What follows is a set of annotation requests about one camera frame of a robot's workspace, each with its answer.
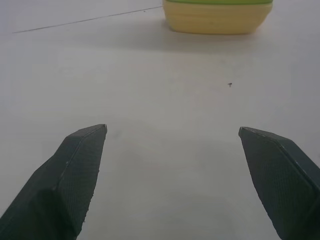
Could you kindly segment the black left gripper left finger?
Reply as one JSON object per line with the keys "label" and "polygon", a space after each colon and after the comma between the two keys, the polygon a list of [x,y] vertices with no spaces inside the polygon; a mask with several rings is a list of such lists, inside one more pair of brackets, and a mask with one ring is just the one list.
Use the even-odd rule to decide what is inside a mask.
{"label": "black left gripper left finger", "polygon": [[0,240],[77,240],[96,188],[107,126],[68,135],[0,217]]}

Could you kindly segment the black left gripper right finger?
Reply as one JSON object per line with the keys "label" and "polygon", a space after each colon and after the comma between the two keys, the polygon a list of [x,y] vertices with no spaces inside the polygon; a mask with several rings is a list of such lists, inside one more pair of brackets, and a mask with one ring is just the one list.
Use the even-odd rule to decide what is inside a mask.
{"label": "black left gripper right finger", "polygon": [[320,240],[320,168],[290,139],[239,129],[258,197],[281,240]]}

